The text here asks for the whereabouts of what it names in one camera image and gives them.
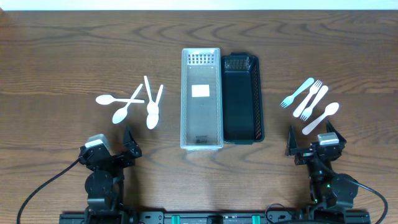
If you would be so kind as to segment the white spoon horizontal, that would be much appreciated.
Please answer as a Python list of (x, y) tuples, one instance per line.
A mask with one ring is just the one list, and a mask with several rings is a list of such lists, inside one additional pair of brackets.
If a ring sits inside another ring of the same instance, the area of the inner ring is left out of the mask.
[(100, 105), (109, 105), (114, 102), (123, 102), (123, 103), (145, 103), (144, 100), (138, 99), (119, 99), (115, 98), (112, 95), (100, 95), (97, 96), (95, 101)]

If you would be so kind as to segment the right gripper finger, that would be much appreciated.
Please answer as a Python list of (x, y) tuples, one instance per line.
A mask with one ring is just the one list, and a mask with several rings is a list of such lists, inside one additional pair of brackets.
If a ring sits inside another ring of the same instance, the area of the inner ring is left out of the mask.
[(289, 136), (287, 140), (287, 146), (285, 149), (286, 156), (294, 156), (298, 151), (297, 140), (295, 137), (295, 131), (292, 125), (289, 126)]
[(326, 131), (327, 133), (335, 133), (339, 143), (346, 144), (346, 139), (334, 128), (329, 120), (326, 121)]

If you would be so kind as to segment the white spoon diagonal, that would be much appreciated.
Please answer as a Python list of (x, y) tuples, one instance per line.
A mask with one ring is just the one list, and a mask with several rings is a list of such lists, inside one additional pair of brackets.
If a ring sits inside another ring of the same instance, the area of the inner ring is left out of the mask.
[[(143, 84), (140, 84), (140, 85), (136, 88), (136, 90), (134, 91), (134, 93), (133, 93), (132, 96), (131, 96), (131, 100), (134, 100), (134, 99), (135, 99), (135, 97), (138, 95), (138, 93), (140, 92), (140, 90), (141, 90), (142, 87), (143, 87)], [(125, 105), (124, 107), (118, 109), (118, 110), (114, 113), (113, 118), (112, 118), (113, 124), (118, 124), (118, 123), (120, 123), (121, 121), (123, 121), (123, 120), (126, 118), (126, 116), (127, 116), (127, 114), (128, 114), (127, 109), (128, 109), (128, 107), (129, 107), (130, 104), (131, 104), (130, 102), (126, 103), (126, 105)]]

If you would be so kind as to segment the mint green plastic fork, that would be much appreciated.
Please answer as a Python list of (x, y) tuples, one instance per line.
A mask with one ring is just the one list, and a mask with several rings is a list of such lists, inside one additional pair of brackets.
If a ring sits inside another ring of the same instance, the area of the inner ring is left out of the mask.
[(301, 92), (303, 92), (305, 89), (307, 89), (310, 85), (312, 85), (312, 84), (314, 83), (314, 81), (315, 81), (315, 80), (314, 80), (314, 78), (312, 78), (312, 77), (306, 79), (306, 80), (296, 89), (296, 91), (295, 91), (292, 95), (287, 96), (287, 97), (281, 102), (280, 106), (281, 106), (282, 108), (286, 108), (286, 107), (288, 107), (289, 105), (291, 105), (291, 104), (293, 103), (295, 97), (296, 97), (299, 93), (301, 93)]

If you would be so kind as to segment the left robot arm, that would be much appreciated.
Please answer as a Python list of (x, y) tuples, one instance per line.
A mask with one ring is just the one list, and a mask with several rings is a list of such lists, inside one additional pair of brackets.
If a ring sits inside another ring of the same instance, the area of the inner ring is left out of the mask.
[(78, 160), (92, 171), (85, 182), (88, 194), (88, 207), (94, 212), (121, 212), (124, 210), (124, 172), (123, 169), (135, 165), (135, 159), (142, 151), (132, 136), (130, 127), (124, 131), (125, 152), (111, 155), (109, 141), (104, 134), (88, 138), (80, 148)]

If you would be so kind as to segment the white fork tines up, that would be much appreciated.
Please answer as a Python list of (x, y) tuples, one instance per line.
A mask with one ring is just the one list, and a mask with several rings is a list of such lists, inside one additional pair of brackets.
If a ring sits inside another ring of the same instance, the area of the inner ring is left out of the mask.
[(305, 109), (305, 107), (307, 106), (308, 102), (310, 101), (311, 97), (316, 94), (318, 92), (318, 90), (320, 89), (320, 87), (322, 86), (322, 81), (317, 80), (311, 87), (309, 90), (308, 95), (303, 99), (303, 101), (301, 102), (301, 104), (298, 105), (298, 107), (294, 110), (293, 112), (293, 116), (295, 118), (298, 118), (303, 110)]

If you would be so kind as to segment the white fork tines down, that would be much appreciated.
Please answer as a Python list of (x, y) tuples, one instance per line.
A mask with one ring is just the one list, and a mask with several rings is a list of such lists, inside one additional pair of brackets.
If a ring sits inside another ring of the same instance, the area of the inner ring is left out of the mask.
[(305, 108), (300, 116), (300, 119), (302, 121), (306, 121), (307, 119), (309, 119), (309, 117), (312, 114), (312, 111), (314, 109), (314, 107), (317, 105), (317, 103), (326, 95), (328, 91), (328, 86), (323, 85), (320, 90), (318, 91), (318, 93), (316, 94), (314, 100), (312, 101), (311, 105), (308, 108)]

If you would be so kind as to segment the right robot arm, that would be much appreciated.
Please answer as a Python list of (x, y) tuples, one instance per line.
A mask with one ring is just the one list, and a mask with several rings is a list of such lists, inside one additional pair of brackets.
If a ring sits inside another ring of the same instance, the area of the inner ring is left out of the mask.
[(319, 134), (317, 139), (308, 148), (300, 148), (293, 126), (290, 126), (285, 155), (294, 156), (296, 166), (307, 166), (314, 204), (307, 207), (306, 213), (309, 216), (317, 210), (343, 213), (353, 208), (358, 194), (356, 180), (348, 174), (334, 173), (331, 166), (331, 162), (342, 155), (346, 139), (329, 121), (326, 122), (326, 133)]

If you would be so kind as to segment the white spoon of pair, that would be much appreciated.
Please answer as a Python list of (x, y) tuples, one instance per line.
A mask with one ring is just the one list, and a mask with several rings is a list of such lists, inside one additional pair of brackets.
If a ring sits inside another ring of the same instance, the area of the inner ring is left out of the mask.
[[(161, 96), (162, 96), (163, 88), (164, 88), (163, 85), (161, 85), (159, 87), (158, 94), (157, 94), (157, 97), (156, 97), (156, 100), (158, 100), (158, 103), (160, 103), (160, 99), (161, 99)], [(146, 123), (147, 123), (147, 127), (149, 129), (154, 129), (157, 126), (158, 122), (159, 122), (159, 113), (158, 114), (149, 114), (148, 113)]]
[(159, 106), (158, 106), (158, 100), (153, 100), (152, 99), (152, 93), (150, 90), (150, 85), (149, 85), (149, 81), (147, 76), (144, 76), (144, 83), (146, 86), (146, 90), (147, 90), (147, 94), (148, 94), (148, 98), (149, 98), (149, 103), (147, 105), (147, 112), (149, 114), (158, 114), (159, 113)]

